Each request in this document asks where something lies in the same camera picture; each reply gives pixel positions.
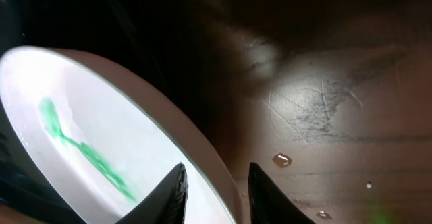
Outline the white plate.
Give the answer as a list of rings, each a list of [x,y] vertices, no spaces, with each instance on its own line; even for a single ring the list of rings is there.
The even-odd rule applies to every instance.
[[[86,223],[117,223],[178,164],[184,223],[241,223],[227,167],[195,124],[128,69],[84,51],[1,56],[1,103],[31,161]]]

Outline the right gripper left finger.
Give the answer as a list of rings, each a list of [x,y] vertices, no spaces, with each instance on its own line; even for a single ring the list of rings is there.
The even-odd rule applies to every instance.
[[[140,204],[116,224],[184,224],[187,199],[186,168],[178,163]]]

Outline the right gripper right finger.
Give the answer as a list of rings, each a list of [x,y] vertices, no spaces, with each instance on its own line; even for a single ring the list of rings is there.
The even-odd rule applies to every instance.
[[[248,195],[252,224],[314,224],[257,163],[249,164]]]

